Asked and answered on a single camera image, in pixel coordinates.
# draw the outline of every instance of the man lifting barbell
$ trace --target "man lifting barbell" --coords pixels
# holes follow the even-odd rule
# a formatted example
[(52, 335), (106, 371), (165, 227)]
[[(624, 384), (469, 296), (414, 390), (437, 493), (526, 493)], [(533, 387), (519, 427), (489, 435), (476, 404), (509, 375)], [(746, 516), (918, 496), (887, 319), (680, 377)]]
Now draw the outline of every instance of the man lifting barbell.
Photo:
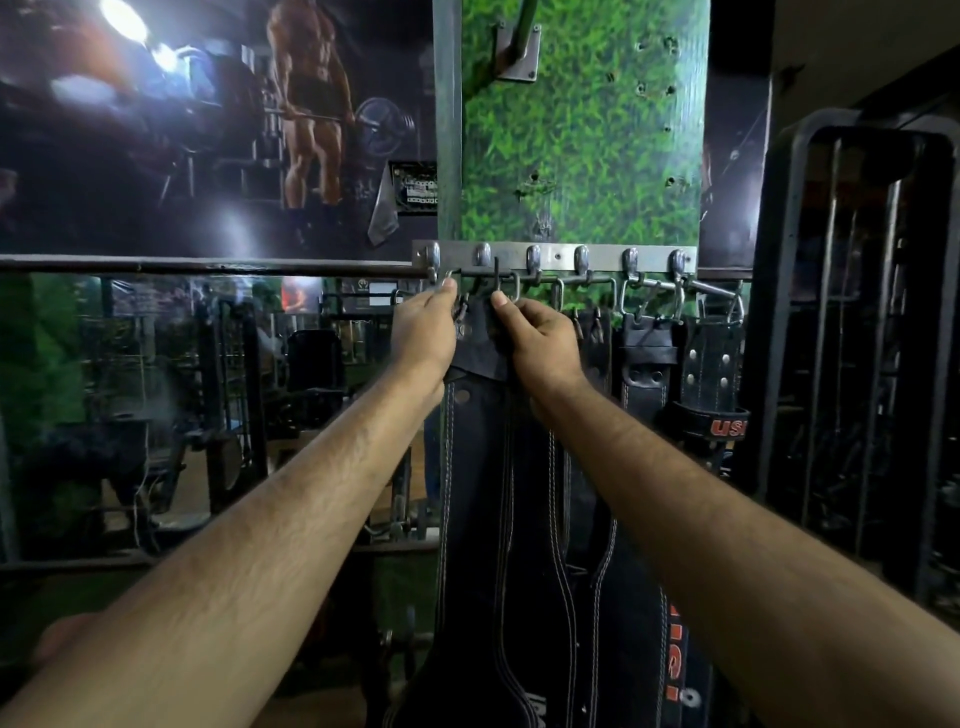
[(335, 45), (336, 29), (316, 0), (280, 0), (267, 24), (274, 52), (283, 132), (290, 153), (284, 184), (287, 207), (298, 227), (305, 225), (307, 176), (320, 163), (323, 218), (336, 225), (343, 162), (343, 124), (354, 116), (350, 84)]

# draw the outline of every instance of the metal bracket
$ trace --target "metal bracket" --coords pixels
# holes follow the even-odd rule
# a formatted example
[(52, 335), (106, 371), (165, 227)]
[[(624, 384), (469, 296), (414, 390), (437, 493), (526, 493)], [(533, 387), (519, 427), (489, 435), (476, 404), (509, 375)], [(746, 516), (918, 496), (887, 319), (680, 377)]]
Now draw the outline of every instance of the metal bracket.
[[(493, 68), (501, 81), (520, 81), (532, 84), (540, 71), (540, 25), (524, 23), (524, 3), (520, 21), (514, 26), (506, 20), (496, 25), (496, 47)], [(537, 3), (532, 3), (534, 10)]]
[(689, 270), (696, 270), (696, 246), (670, 245), (583, 245), (580, 243), (476, 243), (458, 240), (417, 240), (414, 242), (415, 269), (426, 271), (459, 270), (464, 275), (488, 274), (494, 260), (503, 271), (526, 271), (534, 275), (567, 273), (584, 276), (587, 270), (598, 273), (674, 273), (671, 256), (682, 256)]

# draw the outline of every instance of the weight machine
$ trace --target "weight machine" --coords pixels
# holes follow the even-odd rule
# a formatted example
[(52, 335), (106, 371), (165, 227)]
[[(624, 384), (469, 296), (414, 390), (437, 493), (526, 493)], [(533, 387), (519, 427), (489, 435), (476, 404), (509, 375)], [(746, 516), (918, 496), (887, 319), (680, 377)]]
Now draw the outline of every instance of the weight machine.
[(945, 118), (825, 109), (772, 146), (734, 466), (924, 605), (956, 591), (935, 522), (954, 513), (958, 144)]

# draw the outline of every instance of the cable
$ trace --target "cable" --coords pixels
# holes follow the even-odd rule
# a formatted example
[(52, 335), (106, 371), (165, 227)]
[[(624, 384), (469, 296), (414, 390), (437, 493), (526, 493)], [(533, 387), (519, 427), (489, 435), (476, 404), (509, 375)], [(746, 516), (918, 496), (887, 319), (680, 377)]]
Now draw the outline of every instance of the cable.
[[(146, 368), (143, 366), (143, 356), (144, 356), (144, 344), (143, 344), (143, 322), (142, 319), (138, 321), (140, 327), (140, 355), (137, 357), (140, 363), (140, 397), (141, 397), (141, 407), (142, 412), (146, 415), (147, 412), (147, 372)], [(140, 494), (143, 492), (144, 487), (147, 484), (147, 478), (150, 476), (150, 421), (144, 417), (143, 421), (143, 477), (140, 480), (140, 485), (137, 486), (137, 489), (133, 492), (133, 542), (136, 544), (137, 550), (144, 554), (147, 554), (146, 549), (140, 543), (140, 529), (137, 523), (137, 503), (140, 500)], [(150, 533), (150, 540), (153, 542), (154, 549), (159, 553), (159, 546), (156, 543), (154, 538), (153, 529), (151, 528), (150, 523), (150, 493), (147, 494), (147, 507), (146, 507), (146, 523), (147, 531)]]

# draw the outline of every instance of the black metal rack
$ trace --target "black metal rack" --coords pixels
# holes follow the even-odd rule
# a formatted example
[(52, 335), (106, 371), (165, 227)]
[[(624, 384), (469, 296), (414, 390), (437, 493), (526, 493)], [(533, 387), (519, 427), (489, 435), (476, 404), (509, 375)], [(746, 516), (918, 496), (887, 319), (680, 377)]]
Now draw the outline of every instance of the black metal rack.
[[(822, 231), (811, 235), (804, 192), (808, 158), (818, 146), (829, 154), (827, 203), (813, 216)], [(885, 577), (921, 603), (931, 583), (960, 266), (958, 150), (960, 126), (948, 119), (869, 121), (845, 109), (818, 111), (771, 146), (741, 390), (754, 419), (734, 466), (746, 492), (828, 540), (839, 526), (846, 536), (836, 545), (880, 562)], [(842, 169), (848, 151), (859, 159), (855, 181)], [(863, 216), (857, 218), (858, 184), (885, 188), (874, 244), (859, 252), (855, 242), (866, 233), (859, 229)], [(798, 252), (810, 248), (811, 237), (817, 240), (813, 301), (797, 304)], [(849, 272), (854, 254), (865, 261), (857, 297), (845, 279), (836, 290), (836, 274)], [(851, 300), (861, 304), (859, 324), (868, 331), (853, 363), (851, 344), (842, 339)], [(859, 373), (859, 383), (847, 370)], [(848, 391), (862, 395), (856, 410), (862, 416), (828, 417), (831, 409), (839, 412), (840, 383), (849, 382)], [(787, 428), (792, 449), (784, 443)], [(848, 467), (830, 461), (827, 449), (844, 449)], [(881, 462), (887, 451), (889, 462)], [(791, 471), (801, 474), (799, 484), (788, 482)], [(814, 518), (814, 501), (832, 509), (833, 521)]]

